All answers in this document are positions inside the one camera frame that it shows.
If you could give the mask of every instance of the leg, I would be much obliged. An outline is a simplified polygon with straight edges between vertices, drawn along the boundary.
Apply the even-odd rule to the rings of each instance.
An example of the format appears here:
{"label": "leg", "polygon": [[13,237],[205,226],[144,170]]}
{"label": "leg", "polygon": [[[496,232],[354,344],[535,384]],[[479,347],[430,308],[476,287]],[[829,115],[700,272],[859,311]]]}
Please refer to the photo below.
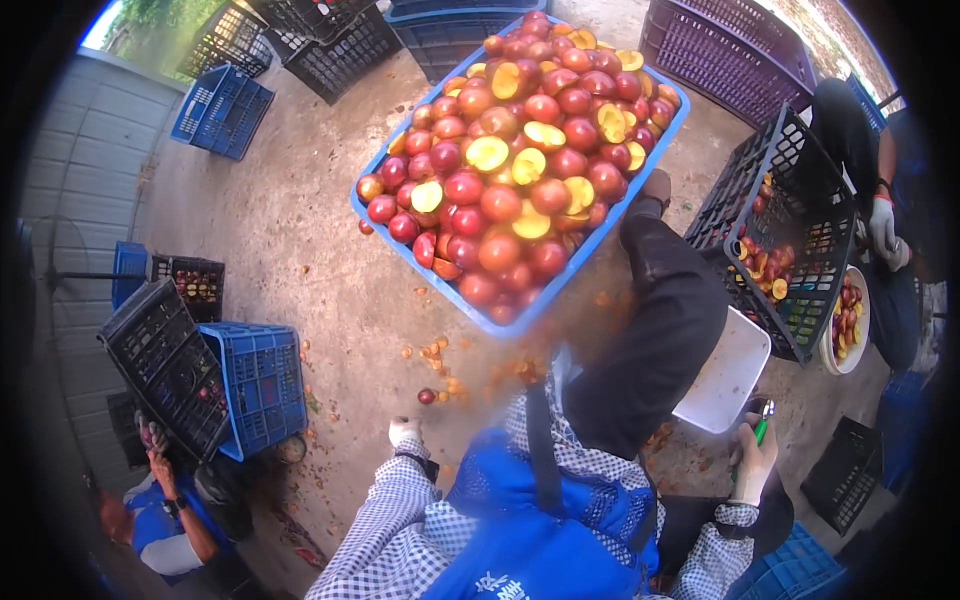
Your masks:
{"label": "leg", "polygon": [[201,579],[205,588],[222,600],[269,600],[272,597],[232,548],[205,564]]}
{"label": "leg", "polygon": [[[686,555],[700,537],[700,528],[713,520],[713,511],[727,498],[666,495],[660,499],[666,521],[660,533],[658,575],[673,576],[686,562]],[[779,548],[793,528],[793,502],[774,471],[763,490],[760,515],[747,534],[754,539],[754,561]]]}
{"label": "leg", "polygon": [[810,130],[837,170],[841,164],[847,167],[860,205],[869,204],[876,188],[879,137],[846,82],[827,79],[817,85]]}
{"label": "leg", "polygon": [[242,465],[226,456],[215,457],[194,473],[197,492],[227,537],[244,540],[253,532],[253,516],[244,497]]}
{"label": "leg", "polygon": [[660,220],[659,200],[669,194],[668,176],[655,170],[627,209],[620,240],[640,305],[603,358],[564,390],[564,414],[580,442],[627,460],[693,384],[730,303],[707,262]]}
{"label": "leg", "polygon": [[920,304],[913,270],[908,265],[891,273],[876,254],[857,267],[870,292],[870,339],[890,369],[907,371],[920,345]]}

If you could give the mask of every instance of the gloved hand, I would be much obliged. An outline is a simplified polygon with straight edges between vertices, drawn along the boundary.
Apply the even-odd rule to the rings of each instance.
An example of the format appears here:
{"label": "gloved hand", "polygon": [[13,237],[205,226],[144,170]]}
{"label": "gloved hand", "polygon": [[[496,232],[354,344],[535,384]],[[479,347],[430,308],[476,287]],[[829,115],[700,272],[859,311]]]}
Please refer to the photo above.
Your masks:
{"label": "gloved hand", "polygon": [[760,422],[760,415],[747,413],[746,419],[736,430],[737,446],[730,457],[730,464],[738,465],[730,502],[759,507],[763,485],[777,461],[777,432],[773,421],[768,420],[763,443],[757,447],[753,428]]}
{"label": "gloved hand", "polygon": [[887,266],[890,268],[891,273],[895,273],[898,269],[905,267],[910,258],[913,256],[913,251],[910,250],[910,247],[906,245],[901,238],[894,238],[894,250],[886,257]]}
{"label": "gloved hand", "polygon": [[423,444],[423,433],[420,431],[420,420],[409,417],[393,417],[390,419],[390,443],[397,447],[404,440],[413,440]]}
{"label": "gloved hand", "polygon": [[133,414],[133,422],[136,424],[136,430],[140,434],[140,442],[147,450],[155,449],[162,454],[170,446],[170,439],[167,437],[163,428],[155,420],[147,422],[143,412],[136,411]]}
{"label": "gloved hand", "polygon": [[896,246],[894,233],[894,203],[886,196],[874,196],[874,213],[870,216],[870,236],[874,239],[874,250],[883,258],[889,258],[891,248]]}

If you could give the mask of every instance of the worker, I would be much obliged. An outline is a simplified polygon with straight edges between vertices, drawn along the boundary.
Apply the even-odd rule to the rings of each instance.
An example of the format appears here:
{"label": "worker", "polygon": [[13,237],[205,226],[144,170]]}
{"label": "worker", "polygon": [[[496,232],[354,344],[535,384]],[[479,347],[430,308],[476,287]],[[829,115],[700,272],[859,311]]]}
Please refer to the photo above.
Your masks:
{"label": "worker", "polygon": [[924,124],[902,108],[877,133],[850,87],[827,79],[814,92],[810,130],[837,170],[846,167],[868,221],[868,256],[854,264],[870,292],[870,339],[893,371],[907,371],[921,335],[914,278],[943,281],[949,257],[944,195],[930,168]]}
{"label": "worker", "polygon": [[545,381],[472,440],[446,500],[419,422],[394,418],[394,457],[305,600],[634,598],[658,593],[655,575],[675,576],[660,590],[675,598],[720,599],[783,543],[793,506],[769,477],[773,423],[760,446],[758,415],[736,429],[726,498],[660,496],[638,455],[707,361],[729,302],[660,219],[669,198],[654,170],[626,211],[620,241],[640,304],[597,366],[575,367],[563,348]]}
{"label": "worker", "polygon": [[164,457],[170,443],[163,430],[139,411],[134,421],[150,473],[122,499],[101,492],[104,533],[131,547],[170,586],[191,579],[197,590],[214,597],[261,597],[260,585],[233,548],[252,530],[249,509],[213,469],[198,468],[193,477],[184,468],[174,469]]}

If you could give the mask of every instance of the white bowl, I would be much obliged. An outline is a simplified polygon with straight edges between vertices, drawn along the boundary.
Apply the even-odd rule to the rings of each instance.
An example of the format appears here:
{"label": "white bowl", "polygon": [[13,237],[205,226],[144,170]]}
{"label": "white bowl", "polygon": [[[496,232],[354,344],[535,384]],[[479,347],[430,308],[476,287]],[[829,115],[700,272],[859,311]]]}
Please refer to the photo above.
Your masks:
{"label": "white bowl", "polygon": [[770,336],[732,306],[713,353],[673,414],[710,433],[723,433],[740,415],[770,357]]}
{"label": "white bowl", "polygon": [[850,275],[851,284],[860,288],[863,295],[863,314],[856,321],[860,324],[860,343],[847,348],[847,358],[837,363],[833,354],[833,306],[830,307],[830,318],[827,320],[827,328],[824,329],[824,335],[820,338],[820,359],[824,362],[827,371],[834,375],[845,375],[856,367],[863,356],[863,349],[867,346],[867,340],[870,335],[870,290],[867,289],[867,281],[863,278],[860,270],[853,265],[847,265],[847,274]]}

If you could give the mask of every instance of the white sleeve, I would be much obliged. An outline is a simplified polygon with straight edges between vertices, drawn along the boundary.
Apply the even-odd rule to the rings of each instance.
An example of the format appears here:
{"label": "white sleeve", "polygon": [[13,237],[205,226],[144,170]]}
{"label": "white sleeve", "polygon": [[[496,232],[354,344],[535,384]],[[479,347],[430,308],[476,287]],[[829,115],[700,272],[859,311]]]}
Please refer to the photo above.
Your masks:
{"label": "white sleeve", "polygon": [[145,492],[146,490],[148,490],[148,489],[150,488],[150,486],[152,486],[152,485],[154,484],[155,481],[156,481],[156,480],[154,479],[154,474],[153,474],[153,472],[152,472],[152,471],[147,471],[147,477],[146,477],[143,481],[141,481],[141,482],[138,483],[137,485],[135,485],[135,486],[133,486],[132,488],[130,488],[129,490],[127,490],[127,493],[123,494],[123,503],[124,503],[124,504],[127,504],[128,502],[130,502],[130,501],[133,499],[134,496],[136,496],[137,494],[143,493],[143,492]]}
{"label": "white sleeve", "polygon": [[204,565],[186,534],[148,543],[140,560],[160,575],[180,575]]}

